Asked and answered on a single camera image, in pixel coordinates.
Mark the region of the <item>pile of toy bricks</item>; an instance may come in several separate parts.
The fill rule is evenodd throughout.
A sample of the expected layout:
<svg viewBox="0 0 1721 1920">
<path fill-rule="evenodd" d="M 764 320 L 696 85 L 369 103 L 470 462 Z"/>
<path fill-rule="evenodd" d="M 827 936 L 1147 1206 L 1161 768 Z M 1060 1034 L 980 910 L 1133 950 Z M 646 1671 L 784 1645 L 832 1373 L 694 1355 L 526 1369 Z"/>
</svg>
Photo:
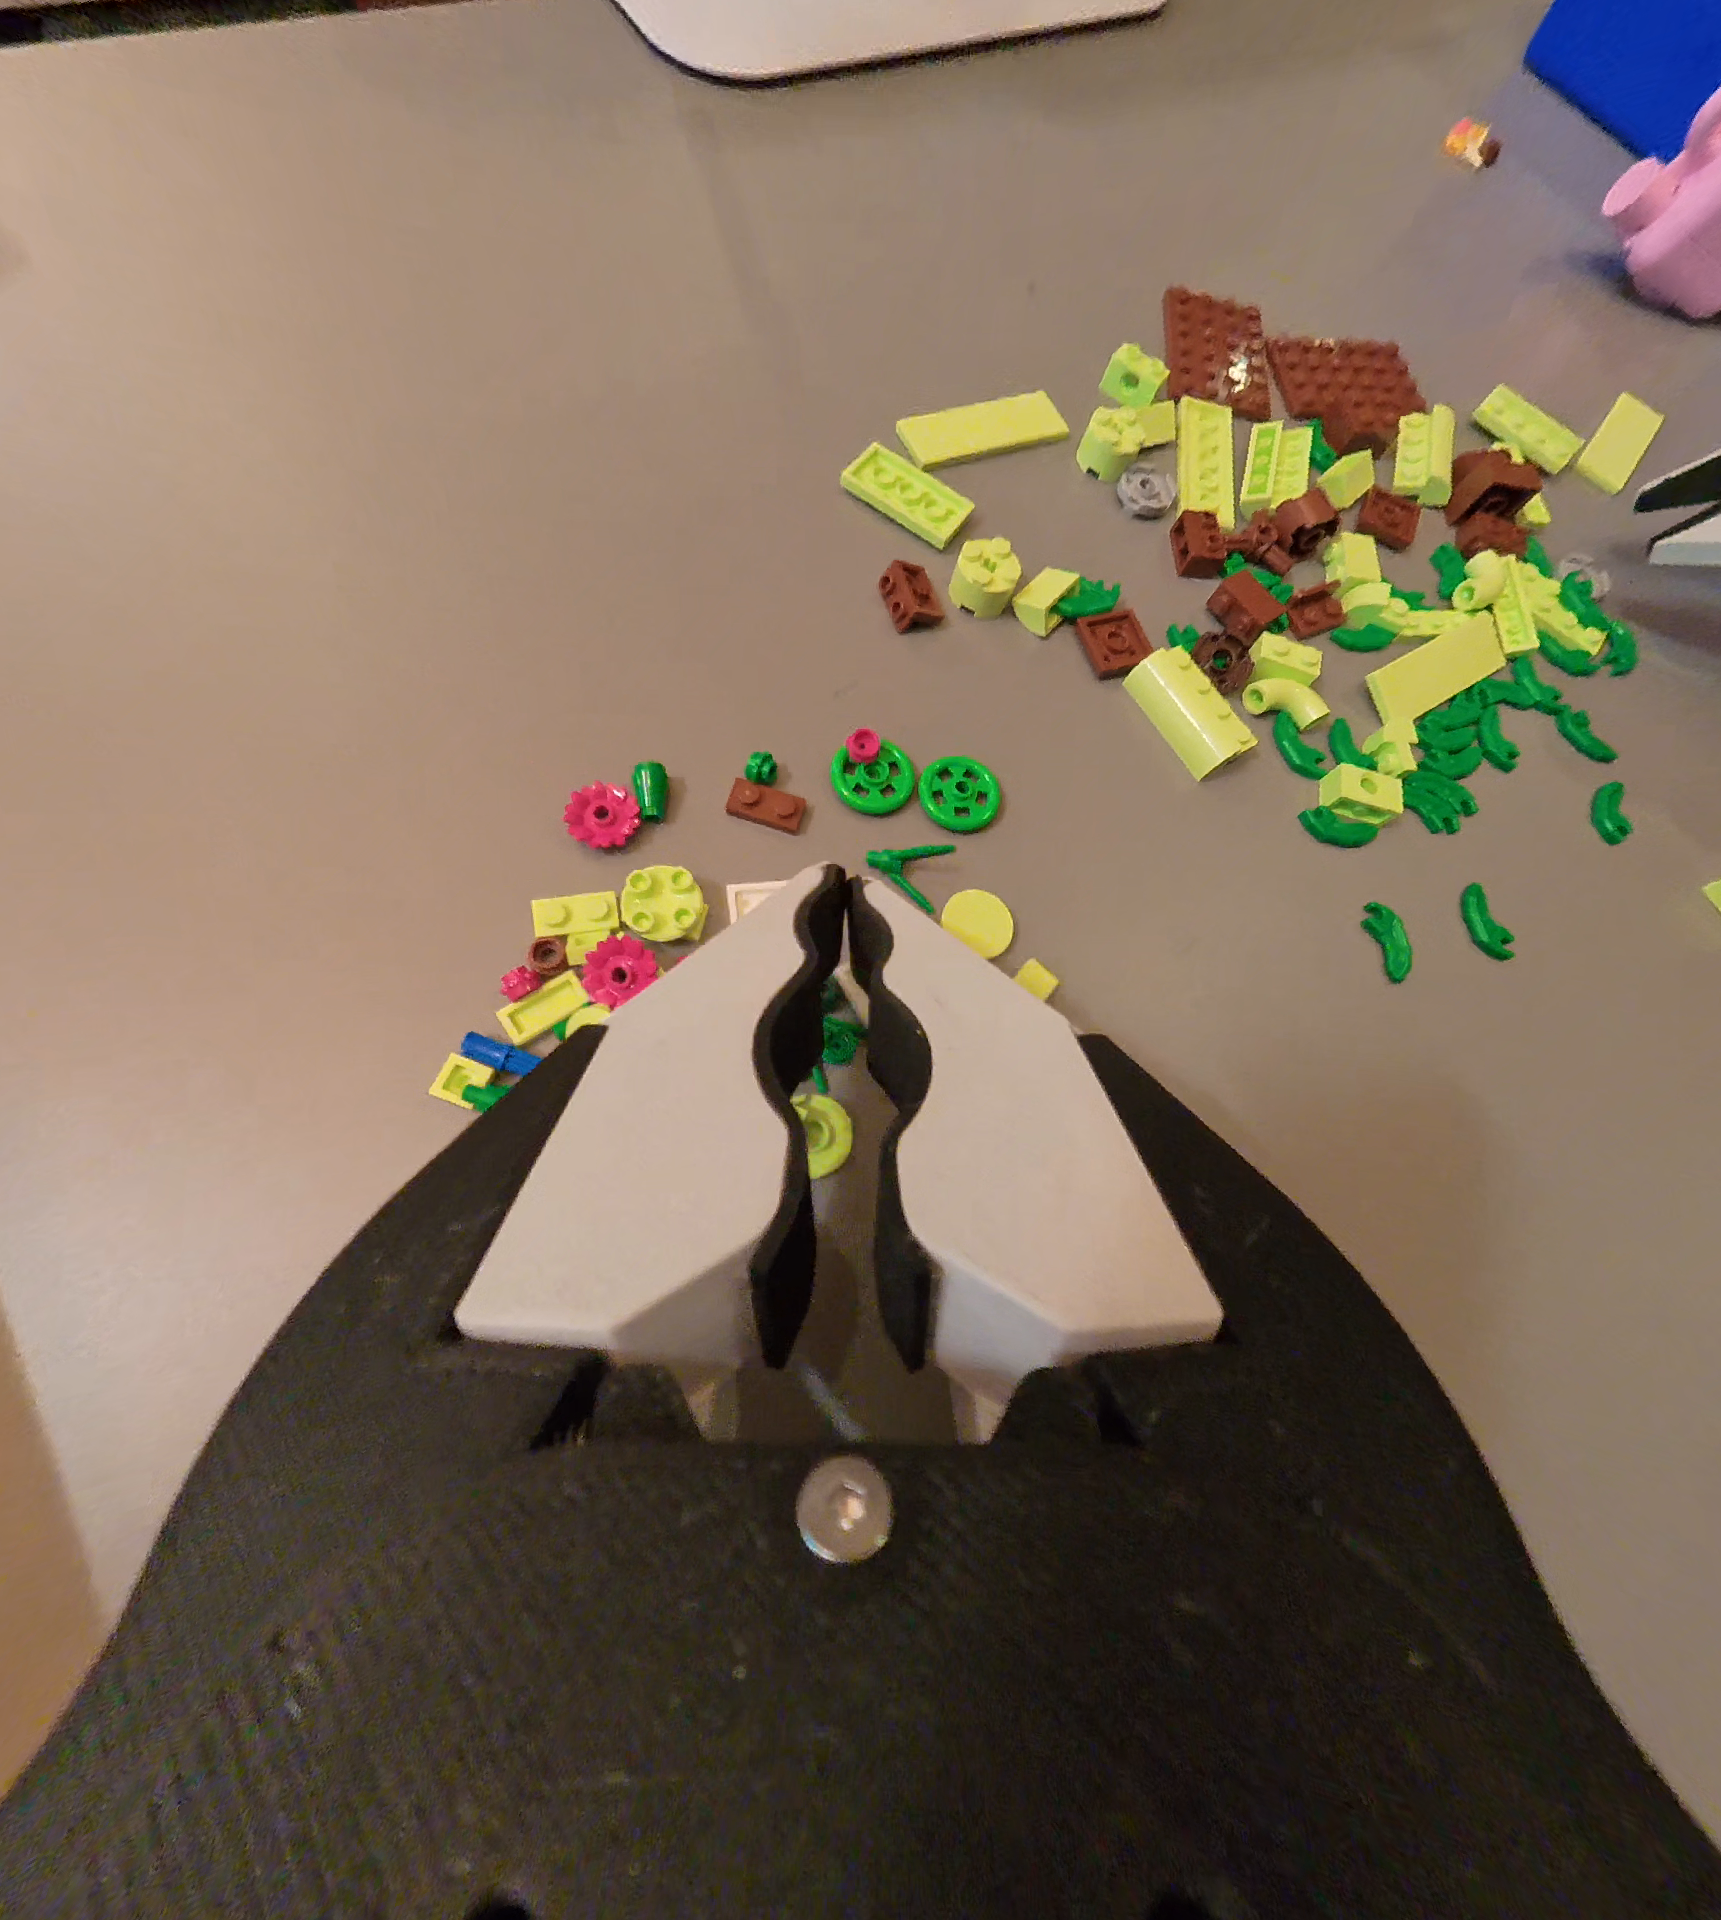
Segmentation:
<svg viewBox="0 0 1721 1920">
<path fill-rule="evenodd" d="M 1429 405 L 1399 344 L 1273 334 L 1259 306 L 1187 286 L 1161 297 L 1163 351 L 1118 346 L 1079 432 L 1044 392 L 897 422 L 841 471 L 851 500 L 946 564 L 894 559 L 876 594 L 900 636 L 957 613 L 1071 636 L 1194 784 L 1266 748 L 1294 781 L 1310 846 L 1361 852 L 1401 822 L 1454 836 L 1471 781 L 1518 771 L 1521 717 L 1596 768 L 1618 763 L 1570 683 L 1626 679 L 1637 632 L 1604 580 L 1553 567 L 1545 484 L 1620 493 L 1661 413 L 1616 398 L 1586 438 L 1512 387 L 1471 415 Z M 1161 523 L 1199 616 L 1156 634 L 1131 596 L 1079 568 L 1028 568 L 980 528 L 953 468 L 1072 447 L 1120 509 Z"/>
</svg>

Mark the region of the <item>white book stand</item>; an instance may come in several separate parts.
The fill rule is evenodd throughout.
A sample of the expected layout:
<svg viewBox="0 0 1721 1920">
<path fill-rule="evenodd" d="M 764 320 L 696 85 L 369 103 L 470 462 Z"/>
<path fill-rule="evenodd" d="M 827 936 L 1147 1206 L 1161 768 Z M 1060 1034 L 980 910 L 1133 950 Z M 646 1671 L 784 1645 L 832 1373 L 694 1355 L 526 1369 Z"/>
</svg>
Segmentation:
<svg viewBox="0 0 1721 1920">
<path fill-rule="evenodd" d="M 777 85 L 1156 18 L 1163 3 L 618 3 L 676 69 Z"/>
</svg>

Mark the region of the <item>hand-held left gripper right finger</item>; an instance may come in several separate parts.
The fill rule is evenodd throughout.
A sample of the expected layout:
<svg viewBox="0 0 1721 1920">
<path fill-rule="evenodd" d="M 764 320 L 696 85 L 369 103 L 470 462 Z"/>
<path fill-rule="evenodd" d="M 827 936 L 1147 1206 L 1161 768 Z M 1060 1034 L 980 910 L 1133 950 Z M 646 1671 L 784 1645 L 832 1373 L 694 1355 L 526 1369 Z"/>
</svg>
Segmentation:
<svg viewBox="0 0 1721 1920">
<path fill-rule="evenodd" d="M 851 889 L 866 1059 L 893 1106 L 872 1271 L 910 1373 L 986 1443 L 1016 1386 L 1208 1343 L 1222 1309 L 1076 1030 L 888 885 Z"/>
</svg>

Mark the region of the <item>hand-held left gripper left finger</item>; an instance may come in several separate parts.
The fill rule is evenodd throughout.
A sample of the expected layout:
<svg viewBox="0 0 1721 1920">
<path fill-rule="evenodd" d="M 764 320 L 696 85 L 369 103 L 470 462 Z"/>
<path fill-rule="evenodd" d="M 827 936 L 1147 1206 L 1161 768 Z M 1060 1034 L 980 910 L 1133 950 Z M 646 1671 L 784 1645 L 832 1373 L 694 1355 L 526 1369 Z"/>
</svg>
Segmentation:
<svg viewBox="0 0 1721 1920">
<path fill-rule="evenodd" d="M 552 1067 L 582 1075 L 457 1331 L 665 1371 L 704 1438 L 761 1438 L 816 1266 L 794 1094 L 825 1050 L 849 879 L 811 862 Z"/>
</svg>

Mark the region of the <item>pile of small toy pieces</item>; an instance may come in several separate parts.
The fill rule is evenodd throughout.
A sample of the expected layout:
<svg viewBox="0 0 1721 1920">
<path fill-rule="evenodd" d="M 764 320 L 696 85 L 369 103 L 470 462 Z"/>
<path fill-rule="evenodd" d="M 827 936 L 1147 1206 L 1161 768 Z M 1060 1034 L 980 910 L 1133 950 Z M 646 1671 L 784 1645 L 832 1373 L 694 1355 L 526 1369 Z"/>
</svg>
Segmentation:
<svg viewBox="0 0 1721 1920">
<path fill-rule="evenodd" d="M 988 828 L 1002 802 L 980 760 L 953 754 L 921 766 L 866 728 L 836 748 L 829 779 L 835 798 L 869 820 L 918 806 L 942 833 L 942 843 L 874 848 L 864 861 L 921 912 L 931 912 L 931 903 L 906 868 Z M 729 890 L 734 919 L 768 899 L 782 905 L 777 936 L 761 950 L 768 972 L 726 979 L 712 968 L 629 1019 L 620 1038 L 603 1046 L 603 1077 L 582 1081 L 561 1135 L 568 1186 L 599 1186 L 642 1167 L 662 1173 L 676 1196 L 693 1196 L 731 1173 L 755 1173 L 756 1155 L 784 1167 L 792 1135 L 772 1106 L 775 1093 L 801 1128 L 808 1176 L 844 1165 L 852 1128 L 827 1093 L 825 1069 L 851 1062 L 864 1046 L 862 994 L 829 977 L 812 998 L 782 1006 L 763 998 L 768 985 L 784 988 L 803 967 L 796 901 L 784 882 Z M 638 866 L 618 886 L 539 899 L 531 950 L 498 985 L 496 1028 L 464 1034 L 440 1062 L 431 1097 L 469 1116 L 488 1114 L 539 1073 L 541 1044 L 561 1048 L 586 1032 L 600 1038 L 618 1011 L 701 953 L 707 924 L 704 890 L 678 862 Z"/>
</svg>

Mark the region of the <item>blue labelled plastic bin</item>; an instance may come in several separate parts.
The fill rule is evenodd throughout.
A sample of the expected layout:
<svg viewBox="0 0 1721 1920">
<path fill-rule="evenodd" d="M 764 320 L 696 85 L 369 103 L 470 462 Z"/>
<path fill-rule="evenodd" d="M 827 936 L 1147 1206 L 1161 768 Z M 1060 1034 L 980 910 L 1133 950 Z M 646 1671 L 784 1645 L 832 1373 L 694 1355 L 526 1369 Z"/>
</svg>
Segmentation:
<svg viewBox="0 0 1721 1920">
<path fill-rule="evenodd" d="M 1637 163 L 1669 161 L 1721 87 L 1721 3 L 1557 3 L 1525 67 Z"/>
</svg>

